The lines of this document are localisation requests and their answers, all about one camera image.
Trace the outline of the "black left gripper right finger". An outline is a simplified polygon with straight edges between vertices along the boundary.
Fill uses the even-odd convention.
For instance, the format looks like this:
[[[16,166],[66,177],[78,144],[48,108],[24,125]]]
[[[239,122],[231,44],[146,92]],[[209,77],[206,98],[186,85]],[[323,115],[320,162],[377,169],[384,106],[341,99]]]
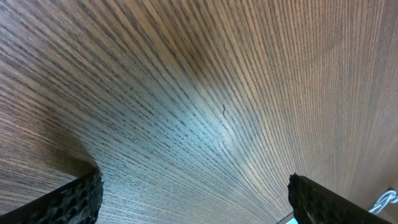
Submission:
[[[292,174],[287,188],[298,224],[390,224],[305,176]]]

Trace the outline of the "blue smartphone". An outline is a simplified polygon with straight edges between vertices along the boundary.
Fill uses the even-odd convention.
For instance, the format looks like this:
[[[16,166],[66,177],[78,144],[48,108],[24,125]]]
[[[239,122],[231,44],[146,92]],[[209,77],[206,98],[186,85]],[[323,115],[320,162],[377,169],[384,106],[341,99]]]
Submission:
[[[288,221],[286,224],[298,224],[298,221],[295,218],[293,218],[290,221]]]

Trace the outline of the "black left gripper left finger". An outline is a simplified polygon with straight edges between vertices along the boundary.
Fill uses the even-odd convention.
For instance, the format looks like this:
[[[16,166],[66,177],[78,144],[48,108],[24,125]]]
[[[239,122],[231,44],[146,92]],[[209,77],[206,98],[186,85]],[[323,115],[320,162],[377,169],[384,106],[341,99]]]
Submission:
[[[80,177],[24,206],[1,215],[2,224],[95,224],[103,201],[100,170]]]

